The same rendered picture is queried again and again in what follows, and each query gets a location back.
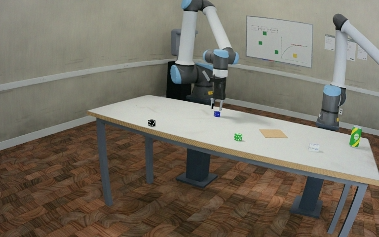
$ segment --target beige wall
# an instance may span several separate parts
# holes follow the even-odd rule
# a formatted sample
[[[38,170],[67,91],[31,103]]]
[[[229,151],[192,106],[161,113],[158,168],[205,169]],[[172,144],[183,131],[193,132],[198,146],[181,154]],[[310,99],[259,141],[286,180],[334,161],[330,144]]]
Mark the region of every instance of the beige wall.
[[[0,84],[101,66],[173,58],[177,0],[1,0]],[[0,91],[0,141],[166,92],[166,65]]]
[[[377,0],[212,0],[239,64],[273,69],[332,81],[334,52],[324,49],[325,34],[335,35],[333,16],[341,13],[374,45],[379,47],[379,1]],[[312,68],[272,63],[246,57],[246,16],[276,18],[313,24]],[[207,49],[217,48],[206,17],[199,14],[195,58]],[[379,65],[348,61],[346,85],[379,92]],[[230,69],[227,98],[277,107],[317,116],[321,110],[323,85],[264,73]],[[379,129],[379,98],[347,92],[341,121]]]

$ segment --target parquet floor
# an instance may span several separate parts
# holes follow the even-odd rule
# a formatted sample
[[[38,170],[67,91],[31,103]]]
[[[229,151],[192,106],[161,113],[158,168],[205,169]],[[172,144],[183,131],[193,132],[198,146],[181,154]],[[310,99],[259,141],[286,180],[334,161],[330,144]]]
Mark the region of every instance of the parquet floor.
[[[313,125],[272,113],[225,108]],[[212,156],[205,189],[175,181],[186,150],[154,141],[154,183],[144,137],[106,127],[114,204],[106,206],[94,122],[0,151],[1,237],[326,237],[342,185],[325,181],[319,219],[290,214],[306,177]],[[379,159],[379,137],[364,134]],[[379,235],[379,187],[369,186],[351,237]]]

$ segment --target table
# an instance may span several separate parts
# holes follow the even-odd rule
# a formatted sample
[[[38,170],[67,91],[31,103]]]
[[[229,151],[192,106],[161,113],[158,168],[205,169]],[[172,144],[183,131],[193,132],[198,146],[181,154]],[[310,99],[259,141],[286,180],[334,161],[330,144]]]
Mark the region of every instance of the table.
[[[379,171],[369,141],[364,138],[361,138],[358,148],[352,148],[349,146],[350,136],[346,134],[228,109],[223,109],[221,117],[217,118],[210,106],[151,95],[96,108],[87,114],[96,117],[106,205],[112,205],[112,195],[105,124],[145,136],[148,183],[153,182],[153,139],[254,165],[343,183],[344,189],[328,229],[330,234],[340,217],[350,186],[357,186],[340,230],[341,237],[348,235],[368,184],[379,186]],[[156,120],[156,126],[148,126],[150,119]],[[281,129],[288,138],[267,139],[259,129]],[[234,141],[235,133],[243,134],[241,142]],[[309,143],[319,144],[320,152],[309,152]]]

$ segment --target whiteboard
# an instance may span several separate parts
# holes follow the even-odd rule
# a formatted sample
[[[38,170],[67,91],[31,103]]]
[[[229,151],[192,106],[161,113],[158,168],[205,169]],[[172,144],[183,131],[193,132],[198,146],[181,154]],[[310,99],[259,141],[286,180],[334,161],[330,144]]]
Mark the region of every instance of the whiteboard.
[[[311,68],[312,40],[312,24],[247,16],[247,57]]]

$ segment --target dice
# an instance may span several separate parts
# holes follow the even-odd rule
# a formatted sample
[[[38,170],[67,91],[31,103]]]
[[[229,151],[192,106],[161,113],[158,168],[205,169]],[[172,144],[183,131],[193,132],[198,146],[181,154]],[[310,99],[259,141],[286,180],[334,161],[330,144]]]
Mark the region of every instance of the dice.
[[[148,125],[149,125],[150,127],[154,127],[154,126],[155,126],[155,120],[150,119],[150,120],[148,121]]]
[[[236,141],[242,141],[242,134],[241,133],[235,133],[234,134],[234,139],[236,140]]]

